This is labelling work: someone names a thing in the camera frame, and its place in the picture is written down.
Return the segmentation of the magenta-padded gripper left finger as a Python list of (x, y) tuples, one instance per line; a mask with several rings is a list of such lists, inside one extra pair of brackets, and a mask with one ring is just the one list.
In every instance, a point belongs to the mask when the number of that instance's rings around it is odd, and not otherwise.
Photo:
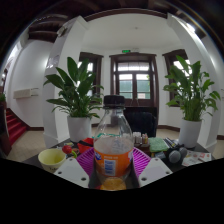
[(96, 188), (98, 177), (94, 167), (94, 149), (88, 149), (77, 158), (68, 158), (55, 175), (83, 188)]

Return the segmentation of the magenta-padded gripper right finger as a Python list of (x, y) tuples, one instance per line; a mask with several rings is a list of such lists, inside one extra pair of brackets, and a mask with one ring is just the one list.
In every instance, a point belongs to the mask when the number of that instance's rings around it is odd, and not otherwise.
[(150, 158), (140, 149), (133, 149), (132, 168), (128, 177), (129, 187), (144, 187), (170, 174), (172, 171), (161, 159)]

